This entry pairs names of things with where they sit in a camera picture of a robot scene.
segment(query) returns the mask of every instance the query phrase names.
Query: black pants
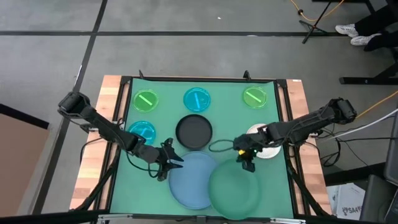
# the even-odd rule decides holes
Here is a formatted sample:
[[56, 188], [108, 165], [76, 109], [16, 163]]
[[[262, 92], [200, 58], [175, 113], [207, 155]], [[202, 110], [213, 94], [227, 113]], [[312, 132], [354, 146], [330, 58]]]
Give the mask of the black pants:
[[[384, 6], [373, 15], [361, 19], [355, 23], [355, 29], [359, 35], [369, 36], [397, 22], [389, 6]], [[375, 36], [365, 46], [365, 51], [371, 51], [380, 47], [398, 47], [398, 31], [386, 35]]]

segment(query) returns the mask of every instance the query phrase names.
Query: black plate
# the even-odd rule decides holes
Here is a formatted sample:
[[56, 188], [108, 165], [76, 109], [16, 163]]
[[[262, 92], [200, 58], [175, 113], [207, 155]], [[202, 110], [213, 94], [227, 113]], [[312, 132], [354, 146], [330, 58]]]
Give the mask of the black plate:
[[191, 114], [178, 122], [175, 135], [184, 147], [200, 150], [210, 142], [213, 128], [204, 116]]

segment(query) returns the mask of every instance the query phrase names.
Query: green petri dish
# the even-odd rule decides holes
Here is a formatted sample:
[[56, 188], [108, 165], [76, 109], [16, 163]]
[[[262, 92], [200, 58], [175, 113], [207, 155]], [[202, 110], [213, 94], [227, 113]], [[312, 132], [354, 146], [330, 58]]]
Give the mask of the green petri dish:
[[139, 90], [133, 99], [133, 105], [135, 109], [140, 112], [150, 112], [159, 103], [157, 94], [152, 90]]
[[242, 164], [234, 159], [220, 164], [209, 179], [211, 205], [230, 220], [250, 217], [259, 205], [260, 189], [255, 173], [242, 169]]
[[243, 101], [253, 109], [259, 109], [267, 103], [267, 93], [259, 86], [250, 86], [243, 91]]

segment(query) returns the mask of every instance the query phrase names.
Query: wooden table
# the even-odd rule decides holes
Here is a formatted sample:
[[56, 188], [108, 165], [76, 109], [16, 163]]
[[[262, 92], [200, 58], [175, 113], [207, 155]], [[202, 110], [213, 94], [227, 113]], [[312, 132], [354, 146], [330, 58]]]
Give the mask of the wooden table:
[[[116, 105], [116, 98], [119, 92], [119, 86], [122, 76], [120, 75], [106, 75], [104, 76], [101, 90], [99, 92], [96, 110], [99, 114], [109, 119], [113, 118], [113, 113]], [[287, 87], [289, 91], [290, 105], [292, 109], [293, 118], [298, 118], [308, 114], [307, 101], [305, 99], [304, 89], [301, 80], [287, 80]], [[119, 118], [122, 118], [124, 107], [126, 105], [128, 84], [124, 86], [121, 106], [119, 110]], [[284, 120], [287, 121], [287, 110], [284, 101], [284, 92], [279, 88], [280, 101]], [[98, 138], [98, 132], [89, 133], [87, 141]], [[315, 140], [308, 139], [310, 143], [315, 144]], [[83, 160], [81, 162], [80, 170], [76, 180], [75, 190], [73, 192], [70, 208], [76, 208], [84, 199], [90, 194], [95, 185], [98, 183], [101, 173], [101, 167], [104, 161], [104, 154], [106, 148], [106, 141], [99, 140], [86, 146]], [[326, 191], [325, 180], [323, 178], [322, 167], [319, 160], [317, 149], [311, 145], [304, 144], [300, 148], [300, 157], [302, 162], [302, 170], [305, 179], [305, 185], [311, 192], [315, 200], [322, 206], [322, 208], [331, 213], [328, 194]], [[100, 208], [105, 207], [105, 200], [107, 197], [109, 184], [104, 187], [101, 196]], [[297, 198], [298, 212], [304, 214], [302, 197], [300, 189], [295, 184], [295, 192]]]

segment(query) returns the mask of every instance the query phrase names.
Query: gray floor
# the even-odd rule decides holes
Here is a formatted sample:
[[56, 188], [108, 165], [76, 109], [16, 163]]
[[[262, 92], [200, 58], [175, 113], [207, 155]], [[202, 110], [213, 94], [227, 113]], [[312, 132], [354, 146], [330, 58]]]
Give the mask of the gray floor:
[[[383, 1], [372, 1], [376, 9]], [[92, 30], [101, 0], [44, 1], [3, 0], [0, 30]], [[324, 3], [297, 0], [308, 17], [317, 17]], [[369, 15], [364, 4], [343, 4], [320, 27], [333, 31], [335, 24], [349, 24]], [[289, 0], [113, 0], [105, 10], [100, 30], [202, 30], [303, 32]], [[49, 121], [51, 135], [39, 161], [25, 206], [37, 192], [60, 124], [57, 103], [72, 89], [89, 37], [1, 37], [0, 102]], [[397, 90], [396, 86], [340, 85], [338, 77], [371, 77], [392, 64], [388, 50], [363, 52], [348, 37], [97, 37], [81, 92], [95, 105], [103, 75], [183, 75], [253, 77], [303, 80], [308, 106], [316, 110], [331, 98], [349, 99], [358, 111]], [[396, 107], [390, 100], [344, 130], [369, 123]], [[383, 121], [347, 138], [388, 136], [392, 120]], [[79, 151], [86, 135], [70, 126], [55, 170], [43, 212], [68, 210], [78, 172]], [[334, 152], [334, 142], [318, 141], [321, 154]], [[368, 164], [386, 158], [387, 141], [352, 142], [354, 151]], [[340, 169], [364, 164], [343, 146]]]

